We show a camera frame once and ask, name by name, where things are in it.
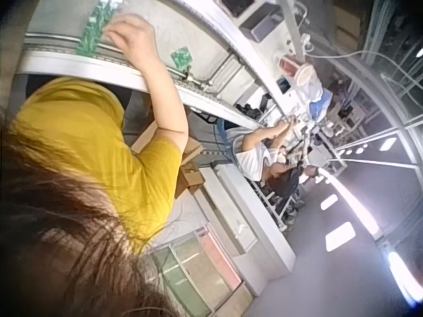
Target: cable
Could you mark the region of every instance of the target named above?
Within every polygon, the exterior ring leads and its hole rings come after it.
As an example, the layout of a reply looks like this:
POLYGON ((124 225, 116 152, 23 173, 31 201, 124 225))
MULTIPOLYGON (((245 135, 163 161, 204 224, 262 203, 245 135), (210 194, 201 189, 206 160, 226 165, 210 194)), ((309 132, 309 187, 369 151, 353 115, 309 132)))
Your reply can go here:
POLYGON ((298 24, 298 28, 303 24, 303 22, 305 21, 305 18, 307 17, 307 14, 309 13, 309 11, 307 10, 307 7, 300 1, 296 1, 295 2, 296 5, 298 5, 298 7, 301 7, 304 11, 302 19, 300 21, 300 23, 298 24))
POLYGON ((385 81, 388 84, 389 90, 396 96, 397 94, 395 94, 395 92, 392 90, 392 88, 389 86, 389 82, 396 84, 397 86, 401 87, 405 93, 408 95, 408 97, 410 97, 410 99, 417 105, 419 106, 421 109, 423 109, 423 106, 421 104, 418 103, 418 101, 416 99, 414 99, 414 97, 411 95, 411 93, 409 91, 406 91, 406 88, 404 86, 402 86, 400 83, 394 81, 392 78, 389 78, 387 76, 385 76, 384 74, 381 74, 381 78, 383 79, 383 81, 385 81))
POLYGON ((213 124, 213 135, 214 135, 214 141, 216 141, 216 145, 217 145, 217 148, 219 149, 219 151, 221 151, 223 156, 225 158, 227 158, 229 160, 229 162, 232 162, 232 160, 226 155, 226 151, 222 151, 222 149, 220 148, 219 142, 217 142, 216 125, 215 124, 213 124))
POLYGON ((306 51, 306 55, 308 55, 310 57, 313 57, 313 58, 325 58, 325 59, 330 59, 330 58, 334 58, 334 59, 336 59, 336 58, 345 58, 345 57, 354 56, 354 55, 357 55, 357 54, 360 54, 360 53, 368 53, 368 54, 378 55, 378 56, 383 57, 386 60, 390 61, 401 73, 404 74, 405 77, 407 77, 418 88, 420 88, 420 89, 423 90, 423 86, 421 84, 419 84, 414 78, 412 78, 404 69, 402 69, 400 65, 398 65, 397 63, 395 63, 395 61, 393 59, 387 57, 386 55, 383 55, 382 53, 361 50, 361 51, 356 51, 356 52, 352 52, 352 53, 345 54, 345 55, 322 56, 322 55, 311 55, 308 52, 310 52, 310 51, 306 51))

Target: white shirt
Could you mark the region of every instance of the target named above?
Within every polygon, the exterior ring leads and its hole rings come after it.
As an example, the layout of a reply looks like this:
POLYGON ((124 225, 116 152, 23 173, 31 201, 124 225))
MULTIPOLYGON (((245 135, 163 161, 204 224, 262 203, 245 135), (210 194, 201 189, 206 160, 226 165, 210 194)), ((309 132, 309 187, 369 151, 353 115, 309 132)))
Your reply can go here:
POLYGON ((255 148, 242 152, 244 136, 251 132, 244 127, 234 127, 226 131, 227 140, 232 144, 232 153, 241 172, 248 179, 259 182, 262 179, 264 162, 266 161, 268 166, 277 162, 279 149, 268 149, 260 142, 255 148))

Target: green panel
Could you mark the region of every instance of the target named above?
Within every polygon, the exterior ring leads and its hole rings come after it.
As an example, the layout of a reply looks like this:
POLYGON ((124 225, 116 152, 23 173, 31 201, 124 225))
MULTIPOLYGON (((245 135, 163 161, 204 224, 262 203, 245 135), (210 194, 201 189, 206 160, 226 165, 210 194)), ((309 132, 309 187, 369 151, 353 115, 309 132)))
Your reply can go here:
POLYGON ((166 284, 187 313, 193 317, 204 317, 210 314, 210 309, 181 270, 171 250, 165 248, 155 252, 154 255, 166 284))
POLYGON ((179 71, 188 71, 192 63, 192 56, 186 46, 175 51, 171 55, 176 68, 179 71))
POLYGON ((100 0, 97 3, 76 49, 78 55, 94 56, 103 28, 110 22, 121 2, 122 0, 100 0))

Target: cardboard box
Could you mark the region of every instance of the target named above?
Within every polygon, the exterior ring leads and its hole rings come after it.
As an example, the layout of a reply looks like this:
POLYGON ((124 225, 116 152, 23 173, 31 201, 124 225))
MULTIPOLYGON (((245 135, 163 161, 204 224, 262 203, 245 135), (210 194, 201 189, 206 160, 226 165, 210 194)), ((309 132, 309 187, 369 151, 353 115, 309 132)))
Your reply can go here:
MULTIPOLYGON (((141 150, 150 142, 153 138, 154 133, 157 130, 157 124, 153 122, 148 126, 148 128, 138 137, 138 139, 133 143, 131 146, 131 150, 135 153, 141 152, 141 150)), ((188 142, 186 144, 185 150, 182 154, 182 163, 181 165, 185 165, 194 157, 199 155, 204 148, 200 142, 193 138, 188 138, 188 142)))
MULTIPOLYGON (((157 124, 153 122, 149 127, 138 137, 138 139, 131 146, 131 150, 135 153, 141 150, 150 142, 157 129, 157 124)), ((179 168, 178 181, 176 183, 176 191, 174 197, 177 198, 184 190, 189 190, 194 193, 200 188, 205 180, 198 170, 198 167, 191 162, 191 160, 203 151, 203 146, 200 142, 193 138, 189 138, 185 150, 182 154, 182 163, 179 168)))
POLYGON ((182 165, 179 168, 178 182, 176 183, 174 197, 179 197, 185 190, 189 190, 190 193, 193 194, 203 186, 205 181, 200 170, 193 162, 182 165))

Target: brown hair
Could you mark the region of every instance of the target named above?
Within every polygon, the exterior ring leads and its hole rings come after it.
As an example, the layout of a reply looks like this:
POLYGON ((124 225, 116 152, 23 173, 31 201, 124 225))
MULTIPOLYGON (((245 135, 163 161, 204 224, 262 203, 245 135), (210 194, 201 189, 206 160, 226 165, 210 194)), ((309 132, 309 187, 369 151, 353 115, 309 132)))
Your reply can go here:
POLYGON ((125 253, 119 219, 80 198, 93 185, 52 168, 45 151, 53 150, 39 138, 1 125, 2 315, 179 316, 145 281, 139 256, 125 253))

